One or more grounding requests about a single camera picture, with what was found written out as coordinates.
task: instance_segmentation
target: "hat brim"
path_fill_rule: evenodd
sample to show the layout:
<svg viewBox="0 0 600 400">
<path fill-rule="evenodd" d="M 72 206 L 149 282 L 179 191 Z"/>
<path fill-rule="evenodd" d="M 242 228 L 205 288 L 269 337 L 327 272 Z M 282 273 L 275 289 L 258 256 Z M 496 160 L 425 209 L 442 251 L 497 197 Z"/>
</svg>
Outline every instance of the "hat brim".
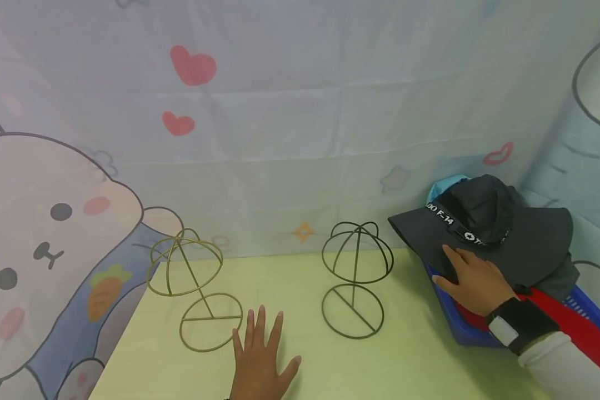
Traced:
<svg viewBox="0 0 600 400">
<path fill-rule="evenodd" d="M 494 246 L 461 240 L 425 207 L 391 216 L 389 224 L 424 262 L 454 283 L 456 270 L 442 251 L 443 244 L 493 262 L 511 286 L 531 287 L 560 265 L 573 236 L 573 220 L 564 208 L 519 207 L 507 239 Z"/>
</svg>

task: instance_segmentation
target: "table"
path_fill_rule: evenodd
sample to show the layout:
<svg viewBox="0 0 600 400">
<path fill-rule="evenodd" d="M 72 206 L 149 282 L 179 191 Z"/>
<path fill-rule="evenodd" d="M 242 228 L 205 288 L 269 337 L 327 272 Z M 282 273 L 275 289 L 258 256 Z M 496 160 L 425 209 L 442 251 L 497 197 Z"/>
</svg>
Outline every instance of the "table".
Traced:
<svg viewBox="0 0 600 400">
<path fill-rule="evenodd" d="M 378 254 L 360 252 L 360 269 Z M 547 398 L 507 350 L 456 344 L 419 258 L 408 249 L 396 249 L 394 256 L 392 273 L 368 285 L 383 302 L 386 317 L 381 330 L 364 340 L 343 338 L 322 319 L 323 295 L 342 281 L 325 269 L 320 253 L 228 258 L 204 290 L 240 299 L 245 315 L 241 337 L 249 308 L 265 304 L 267 331 L 275 313 L 284 310 L 279 370 L 295 355 L 303 357 L 287 399 Z M 215 269 L 217 261 L 192 265 L 197 274 Z M 190 279 L 183 263 L 172 263 L 170 274 L 170 282 Z M 164 275 L 163 263 L 152 281 L 156 287 L 164 285 Z M 179 320 L 196 299 L 197 292 L 166 298 L 147 290 L 91 400 L 228 397 L 232 345 L 196 353 L 179 340 Z M 217 329 L 216 336 L 230 334 L 230 327 Z"/>
</svg>

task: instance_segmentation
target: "human hand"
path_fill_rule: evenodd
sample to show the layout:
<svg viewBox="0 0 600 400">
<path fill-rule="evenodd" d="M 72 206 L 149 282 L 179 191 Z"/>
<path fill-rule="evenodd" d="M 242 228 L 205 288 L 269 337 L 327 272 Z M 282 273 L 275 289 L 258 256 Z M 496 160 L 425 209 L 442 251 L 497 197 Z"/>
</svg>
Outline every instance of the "human hand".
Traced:
<svg viewBox="0 0 600 400">
<path fill-rule="evenodd" d="M 467 250 L 453 250 L 446 244 L 442 249 L 456 269 L 458 284 L 437 275 L 433 281 L 467 310 L 485 317 L 506 300 L 518 298 L 493 262 Z"/>
<path fill-rule="evenodd" d="M 238 331 L 233 330 L 233 352 L 236 354 L 236 375 L 233 376 L 230 400 L 280 400 L 295 378 L 302 357 L 296 356 L 278 375 L 276 358 L 282 335 L 282 311 L 271 329 L 269 342 L 264 344 L 265 309 L 258 311 L 258 322 L 253 325 L 253 310 L 247 315 L 244 349 Z"/>
</svg>

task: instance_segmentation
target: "cartoon backdrop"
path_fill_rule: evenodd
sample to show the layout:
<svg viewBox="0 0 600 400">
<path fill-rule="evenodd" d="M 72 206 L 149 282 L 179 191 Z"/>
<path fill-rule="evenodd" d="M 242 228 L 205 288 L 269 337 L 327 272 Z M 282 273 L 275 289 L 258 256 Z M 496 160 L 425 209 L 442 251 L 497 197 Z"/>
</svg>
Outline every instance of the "cartoon backdrop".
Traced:
<svg viewBox="0 0 600 400">
<path fill-rule="evenodd" d="M 600 286 L 598 42 L 600 0 L 0 0 L 0 399 L 88 397 L 182 226 L 401 246 L 456 173 L 573 207 Z"/>
</svg>

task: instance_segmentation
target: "wire hat stand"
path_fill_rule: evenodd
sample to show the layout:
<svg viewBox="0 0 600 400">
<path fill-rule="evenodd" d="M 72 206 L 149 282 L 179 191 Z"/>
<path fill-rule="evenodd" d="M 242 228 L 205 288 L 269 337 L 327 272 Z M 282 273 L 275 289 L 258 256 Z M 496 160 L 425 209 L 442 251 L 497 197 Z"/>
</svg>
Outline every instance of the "wire hat stand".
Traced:
<svg viewBox="0 0 600 400">
<path fill-rule="evenodd" d="M 158 247 L 160 247 L 161 244 L 168 243 L 168 242 L 171 242 L 171 247 L 166 249 L 164 252 L 160 252 L 158 250 Z M 195 244 L 198 244 L 198 245 L 202 246 L 203 248 L 206 248 L 209 252 L 211 252 L 216 257 L 216 260 L 218 262 L 218 267 L 217 267 L 217 270 L 215 271 L 215 273 L 213 273 L 211 275 L 211 277 L 208 278 L 207 281 L 203 282 L 202 284 L 200 284 L 198 282 L 198 278 L 196 278 L 196 274 L 194 274 L 193 268 L 191 267 L 191 264 L 190 264 L 190 261 L 187 259 L 186 253 L 183 249 L 183 247 L 185 247 L 187 245 L 195 245 Z M 191 275 L 191 278 L 193 279 L 193 281 L 196 285 L 193 289 L 189 289 L 186 291 L 179 291 L 179 292 L 174 292 L 173 289 L 171 289 L 171 282 L 170 282 L 169 278 L 170 278 L 171 261 L 175 261 L 175 260 L 172 260 L 172 257 L 174 256 L 174 254 L 180 254 L 182 256 L 182 261 L 186 264 L 187 269 L 189 270 L 189 273 Z M 223 253 L 220 250 L 220 248 L 218 248 L 217 245 L 215 245 L 209 241 L 201 240 L 200 236 L 198 235 L 198 232 L 194 231 L 193 229 L 184 228 L 183 230 L 179 231 L 176 236 L 167 237 L 165 239 L 158 241 L 156 244 L 154 244 L 153 247 L 151 248 L 150 258 L 151 258 L 151 266 L 147 270 L 147 276 L 145 276 L 145 280 L 147 281 L 147 287 L 149 288 L 149 290 L 151 290 L 152 292 L 154 292 L 157 295 L 165 296 L 165 297 L 185 296 L 185 295 L 191 294 L 193 292 L 199 292 L 199 294 L 200 294 L 200 299 L 196 300 L 193 304 L 191 304 L 191 306 L 189 306 L 189 308 L 187 308 L 187 310 L 184 312 L 184 314 L 181 317 L 181 322 L 179 323 L 179 337 L 181 338 L 183 345 L 185 345 L 190 350 L 198 351 L 199 353 L 207 353 L 209 351 L 220 349 L 225 344 L 227 344 L 229 341 L 231 341 L 232 336 L 231 336 L 231 332 L 229 332 L 228 338 L 226 340 L 224 340 L 223 342 L 221 342 L 217 346 L 213 346 L 210 348 L 198 347 L 193 344 L 190 344 L 185 339 L 185 334 L 183 333 L 183 329 L 186 325 L 195 324 L 195 323 L 203 323 L 203 321 L 217 321 L 217 320 L 222 320 L 222 319 L 237 319 L 238 326 L 236 327 L 236 329 L 240 329 L 240 327 L 242 325 L 242 314 L 243 314 L 242 304 L 236 297 L 234 297 L 233 295 L 231 295 L 229 293 L 224 293 L 224 292 L 204 294 L 202 291 L 202 288 L 204 286 L 206 286 L 208 283 L 210 283 L 213 279 L 215 279 L 215 277 L 220 273 L 220 270 L 223 267 L 224 257 L 223 257 Z M 154 287 L 152 285 L 152 281 L 151 281 L 152 271 L 156 270 L 158 265 L 160 265 L 160 263 L 162 261 L 165 261 L 165 263 L 166 263 L 166 265 L 165 265 L 166 289 L 167 289 L 166 292 L 156 289 L 156 287 Z M 228 298 L 233 303 L 237 304 L 238 308 L 240 308 L 240 312 L 235 315 L 221 315 L 217 312 L 213 313 L 212 308 L 207 300 L 209 298 L 217 298 L 217 297 Z M 206 307 L 206 309 L 207 309 L 207 315 L 203 316 L 203 317 L 190 317 L 189 315 L 190 315 L 191 311 L 194 308 L 196 308 L 196 306 L 198 306 L 199 304 L 204 304 L 204 307 Z"/>
<path fill-rule="evenodd" d="M 337 228 L 341 227 L 341 226 L 344 226 L 345 228 L 348 228 L 349 230 L 336 233 Z M 370 232 L 367 229 L 367 226 L 371 226 L 371 227 L 375 228 L 375 234 Z M 329 245 L 329 242 L 334 240 L 335 238 L 340 237 L 340 236 L 345 236 L 345 235 L 346 235 L 346 238 L 344 239 L 342 245 L 339 247 L 338 252 L 336 253 L 335 259 L 333 260 L 333 264 L 329 265 L 329 263 L 327 262 L 327 260 L 324 256 L 327 245 Z M 356 237 L 356 252 L 355 252 L 355 256 L 354 256 L 353 278 L 349 279 L 347 277 L 342 276 L 341 274 L 338 274 L 336 272 L 336 267 L 338 265 L 338 260 L 341 258 L 342 250 L 344 249 L 347 242 L 353 236 Z M 380 277 L 378 277 L 378 278 L 368 279 L 367 281 L 359 281 L 359 279 L 358 279 L 358 259 L 359 259 L 359 252 L 360 252 L 360 241 L 361 241 L 362 237 L 370 237 L 375 242 L 375 244 L 377 245 L 377 248 L 380 250 L 383 260 L 384 260 L 384 273 L 382 273 L 380 275 Z M 324 321 L 326 322 L 326 324 L 329 326 L 329 328 L 331 330 L 333 330 L 335 333 L 338 333 L 340 336 L 352 338 L 352 339 L 368 338 L 380 331 L 380 329 L 383 327 L 383 324 L 384 324 L 384 307 L 383 307 L 380 299 L 376 296 L 376 294 L 373 293 L 371 290 L 367 289 L 367 287 L 365 287 L 363 285 L 379 282 L 382 279 L 387 278 L 387 276 L 391 273 L 391 271 L 393 269 L 393 261 L 394 261 L 393 252 L 392 252 L 391 248 L 389 248 L 389 245 L 386 244 L 384 240 L 380 239 L 379 229 L 375 222 L 370 221 L 370 222 L 366 222 L 364 224 L 357 224 L 357 223 L 353 223 L 353 222 L 339 222 L 339 223 L 335 224 L 335 226 L 331 229 L 331 235 L 329 235 L 329 239 L 327 239 L 325 241 L 324 246 L 322 247 L 322 263 L 324 264 L 326 269 L 329 270 L 330 273 L 334 274 L 339 279 L 346 281 L 347 283 L 340 283 L 340 284 L 330 288 L 324 294 L 324 297 L 322 298 L 322 318 L 324 318 Z M 345 289 L 347 287 L 351 287 L 351 296 L 349 299 L 347 299 L 346 296 L 342 294 L 342 289 Z M 377 303 L 377 306 L 378 306 L 377 309 L 379 310 L 380 317 L 379 318 L 376 317 L 375 320 L 379 320 L 379 323 L 372 324 L 371 322 L 368 321 L 368 319 L 370 319 L 370 318 L 368 318 L 368 315 L 367 315 L 367 318 L 365 318 L 362 314 L 362 310 L 359 310 L 358 308 L 356 308 L 356 290 L 363 291 L 366 294 L 370 295 L 371 296 L 370 299 L 373 299 L 373 301 L 375 301 Z M 334 326 L 335 324 L 333 323 L 333 321 L 330 321 L 329 317 L 327 316 L 327 312 L 325 310 L 326 300 L 332 294 L 337 296 L 337 298 L 342 300 L 342 302 L 344 302 L 351 309 L 351 311 L 356 315 L 356 317 L 358 317 L 364 323 L 364 325 L 366 325 L 366 327 L 368 327 L 368 329 L 370 330 L 370 333 L 364 333 L 364 334 L 346 333 L 346 332 L 342 332 L 342 329 L 338 329 Z"/>
</svg>

